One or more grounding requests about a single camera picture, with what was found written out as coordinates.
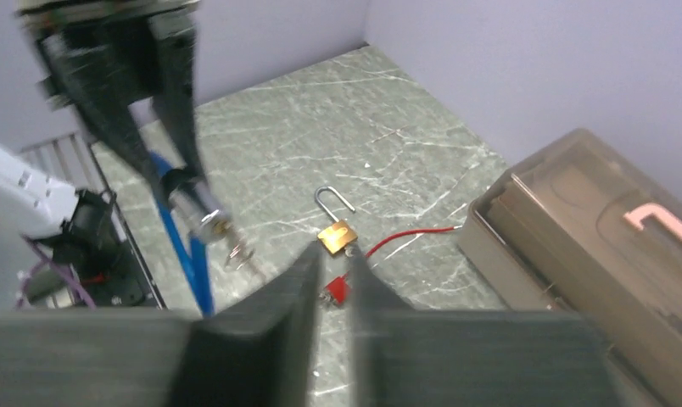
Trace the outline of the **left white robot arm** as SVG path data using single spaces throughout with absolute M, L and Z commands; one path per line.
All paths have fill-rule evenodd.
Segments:
M 193 113 L 195 1 L 20 1 L 21 20 L 45 69 L 42 87 L 73 108 L 87 132 L 150 186 L 168 192 L 129 108 L 152 103 L 194 179 L 204 178 Z M 0 217 L 49 247 L 66 244 L 77 189 L 0 145 Z

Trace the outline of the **brass padlock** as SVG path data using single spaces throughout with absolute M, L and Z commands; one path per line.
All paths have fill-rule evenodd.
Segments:
M 314 199 L 317 206 L 331 219 L 332 224 L 317 235 L 317 239 L 322 243 L 328 253 L 336 256 L 345 250 L 351 243 L 358 239 L 357 233 L 348 225 L 346 220 L 337 217 L 322 201 L 321 195 L 324 192 L 332 193 L 348 210 L 352 213 L 356 211 L 354 205 L 346 199 L 336 188 L 331 186 L 318 187 L 315 190 Z

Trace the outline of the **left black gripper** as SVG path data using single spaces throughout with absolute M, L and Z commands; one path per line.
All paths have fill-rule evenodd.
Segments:
M 151 188 L 160 177 L 128 106 L 149 99 L 176 151 L 205 178 L 194 116 L 198 1 L 19 1 L 15 15 L 46 72 L 55 109 L 75 108 L 88 133 Z

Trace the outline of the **bunch of silver keys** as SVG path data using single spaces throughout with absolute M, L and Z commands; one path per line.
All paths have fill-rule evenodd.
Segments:
M 254 262 L 254 250 L 248 245 L 235 226 L 227 227 L 225 242 L 228 248 L 225 267 L 228 270 L 240 271 L 241 269 L 248 269 L 253 276 L 261 281 L 266 279 L 261 268 Z

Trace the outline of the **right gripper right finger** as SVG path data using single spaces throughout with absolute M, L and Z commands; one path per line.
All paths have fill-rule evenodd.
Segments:
M 354 405 L 623 405 L 585 318 L 418 309 L 374 274 L 360 250 L 348 267 Z

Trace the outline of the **blue cable lock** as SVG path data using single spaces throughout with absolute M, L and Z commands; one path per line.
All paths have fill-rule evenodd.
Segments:
M 159 217 L 176 253 L 196 305 L 204 317 L 215 313 L 207 246 L 226 235 L 229 212 L 213 196 L 203 177 L 174 168 L 160 154 L 150 154 L 167 202 L 157 201 Z

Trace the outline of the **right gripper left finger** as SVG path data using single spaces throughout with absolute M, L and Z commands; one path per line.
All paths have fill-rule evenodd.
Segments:
M 199 320 L 150 308 L 0 317 L 0 406 L 303 406 L 322 255 L 309 244 Z

